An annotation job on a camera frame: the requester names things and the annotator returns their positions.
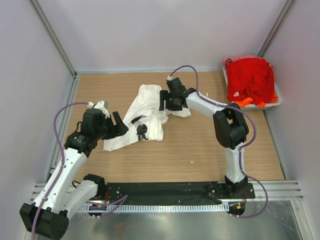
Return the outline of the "white t-shirt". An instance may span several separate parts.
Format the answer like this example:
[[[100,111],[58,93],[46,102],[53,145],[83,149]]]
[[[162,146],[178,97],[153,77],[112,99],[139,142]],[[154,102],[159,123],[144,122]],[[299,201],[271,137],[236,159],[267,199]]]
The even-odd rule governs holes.
[[[188,108],[183,108],[181,111],[160,111],[161,90],[161,86],[155,84],[142,84],[139,87],[136,98],[123,118],[128,132],[123,136],[105,140],[103,150],[115,151],[140,140],[162,141],[163,125],[168,122],[170,114],[181,118],[191,116]]]

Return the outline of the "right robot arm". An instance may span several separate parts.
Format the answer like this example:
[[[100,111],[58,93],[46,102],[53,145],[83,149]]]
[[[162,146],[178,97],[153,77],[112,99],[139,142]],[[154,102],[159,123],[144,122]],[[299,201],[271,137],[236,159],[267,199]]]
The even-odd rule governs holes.
[[[241,195],[248,184],[244,169],[244,145],[249,133],[248,125],[240,107],[214,101],[195,88],[186,88],[176,77],[167,77],[168,89],[161,90],[159,110],[196,110],[213,120],[215,137],[224,147],[227,169],[224,176],[225,192],[231,198]]]

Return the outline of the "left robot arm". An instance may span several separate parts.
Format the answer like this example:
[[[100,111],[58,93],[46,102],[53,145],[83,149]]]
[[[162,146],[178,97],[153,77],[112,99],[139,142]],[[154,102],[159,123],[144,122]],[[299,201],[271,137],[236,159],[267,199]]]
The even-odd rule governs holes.
[[[84,112],[76,130],[67,137],[61,159],[47,184],[33,203],[24,203],[20,208],[19,214],[32,238],[39,235],[60,240],[82,205],[90,199],[101,200],[105,196],[105,179],[94,174],[86,175],[72,193],[67,192],[98,142],[123,136],[128,130],[116,111],[112,116],[97,108]]]

